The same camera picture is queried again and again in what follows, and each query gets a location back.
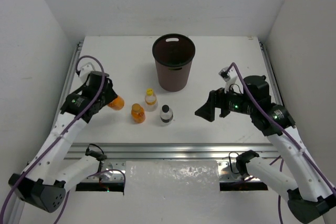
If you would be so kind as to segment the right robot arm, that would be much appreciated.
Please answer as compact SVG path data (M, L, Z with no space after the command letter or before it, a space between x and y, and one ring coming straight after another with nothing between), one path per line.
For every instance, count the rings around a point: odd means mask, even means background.
M225 78L226 86L209 93L206 103L195 115L212 122L215 110L220 117L231 112L249 115L252 124L262 132L287 163L289 177L249 150L236 157L235 168L241 178L254 176L277 192L289 210L301 223L310 223L335 207L335 187L317 172L296 124L288 110L271 101L269 84L265 76L244 78L242 93L233 90L234 81Z

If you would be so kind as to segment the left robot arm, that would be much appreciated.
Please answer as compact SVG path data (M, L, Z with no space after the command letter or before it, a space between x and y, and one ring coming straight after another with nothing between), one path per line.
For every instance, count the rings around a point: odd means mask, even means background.
M67 168L59 168L91 118L117 97L112 80L100 71L90 72L84 84L66 97L54 128L39 152L20 174L14 173L8 180L20 200L52 213L60 207L68 191L101 171L107 157L93 150L86 150L80 160Z

